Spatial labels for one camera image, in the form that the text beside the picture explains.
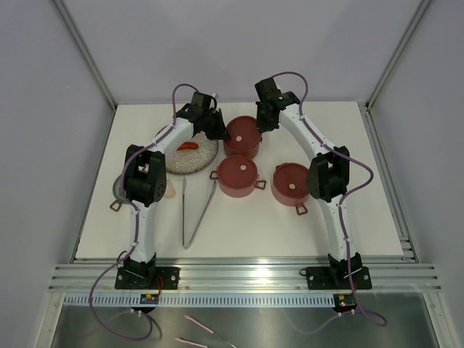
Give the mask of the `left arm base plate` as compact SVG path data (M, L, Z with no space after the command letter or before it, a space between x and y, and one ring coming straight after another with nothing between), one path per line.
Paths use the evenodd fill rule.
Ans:
M138 275L124 268L118 268L115 288L119 290L176 290L180 268L155 267L146 275Z

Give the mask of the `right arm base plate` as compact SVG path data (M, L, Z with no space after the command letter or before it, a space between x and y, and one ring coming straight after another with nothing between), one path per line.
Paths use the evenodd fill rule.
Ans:
M306 267L299 270L299 274L307 281L309 290L351 290L349 276L335 281L329 274L329 267ZM352 274L355 290L371 290L373 288L370 272L367 267Z

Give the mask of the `dark red lid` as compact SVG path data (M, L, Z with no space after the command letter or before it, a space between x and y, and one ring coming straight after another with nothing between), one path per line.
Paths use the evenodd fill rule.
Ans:
M227 125L231 136L225 143L233 149L252 149L262 140L262 134L256 128L256 119L251 116L239 116Z
M217 168L217 177L226 186L241 188L257 180L256 164L245 156L226 157Z
M307 174L308 169L299 163L282 163L275 167L273 186L286 197L302 198L309 194Z

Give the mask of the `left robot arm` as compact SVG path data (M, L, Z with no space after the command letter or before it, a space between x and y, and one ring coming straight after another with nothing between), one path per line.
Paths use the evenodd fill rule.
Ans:
M121 277L130 287L147 289L160 279L154 250L154 216L167 189L166 162L177 149L198 133L209 140L229 137L215 98L205 104L193 101L174 113L171 124L144 146L131 145L126 151L120 189L132 207L134 233L123 258Z

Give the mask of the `metal tongs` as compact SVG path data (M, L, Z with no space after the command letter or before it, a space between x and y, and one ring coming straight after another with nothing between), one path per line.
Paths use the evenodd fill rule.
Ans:
M185 250L190 249L194 243L199 227L215 195L216 187L215 181L210 181L206 186L189 184L187 177L183 176L181 186L181 244Z

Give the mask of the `dark red lid front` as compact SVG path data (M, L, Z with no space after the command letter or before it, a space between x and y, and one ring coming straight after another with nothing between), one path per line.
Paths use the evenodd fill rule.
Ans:
M262 140L262 134L256 128L256 119L251 116L239 116L227 125L231 136L225 143L233 149L252 149Z

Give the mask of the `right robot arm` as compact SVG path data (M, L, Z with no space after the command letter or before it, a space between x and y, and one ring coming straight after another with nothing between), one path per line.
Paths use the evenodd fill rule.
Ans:
M257 128L273 131L283 126L310 160L307 188L318 201L329 240L328 275L333 285L345 287L362 267L342 200L348 193L349 151L336 147L302 111L299 100L277 96L257 102Z

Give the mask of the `dark red lunch container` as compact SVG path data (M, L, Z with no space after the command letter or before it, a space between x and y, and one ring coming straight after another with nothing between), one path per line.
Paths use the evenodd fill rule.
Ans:
M257 129L256 119L242 115L232 119L226 126L230 136L223 141L226 156L241 155L253 159L262 143L262 133Z

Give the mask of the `dark red lid back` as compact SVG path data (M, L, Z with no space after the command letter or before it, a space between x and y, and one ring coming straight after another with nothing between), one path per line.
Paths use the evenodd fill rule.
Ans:
M241 188L257 180L256 164L245 156L226 157L217 168L217 177L226 186Z

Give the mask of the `pink lunch container with handle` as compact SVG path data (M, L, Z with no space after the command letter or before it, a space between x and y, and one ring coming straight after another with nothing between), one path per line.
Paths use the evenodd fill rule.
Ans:
M310 192L307 187L308 169L295 162L285 162L275 167L271 191L282 205L294 207L298 216L308 213L305 202Z

